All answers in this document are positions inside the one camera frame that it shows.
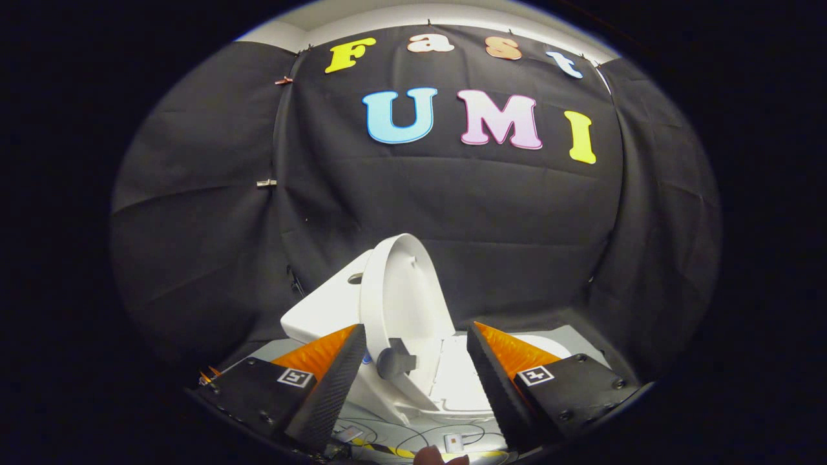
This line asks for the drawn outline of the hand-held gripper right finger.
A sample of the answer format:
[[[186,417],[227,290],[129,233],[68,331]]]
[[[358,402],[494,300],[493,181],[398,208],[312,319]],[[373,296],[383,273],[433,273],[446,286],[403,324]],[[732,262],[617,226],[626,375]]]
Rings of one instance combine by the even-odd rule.
[[[584,353],[558,356],[474,322],[466,350],[510,450],[525,453],[590,433],[643,385]]]

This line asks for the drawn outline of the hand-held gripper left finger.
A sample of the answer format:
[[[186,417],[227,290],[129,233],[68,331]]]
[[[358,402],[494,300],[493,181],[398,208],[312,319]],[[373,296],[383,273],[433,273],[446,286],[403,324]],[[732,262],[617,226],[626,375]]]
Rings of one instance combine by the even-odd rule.
[[[249,435],[321,454],[366,351],[363,324],[343,327],[274,360],[248,357],[194,390],[195,399]]]

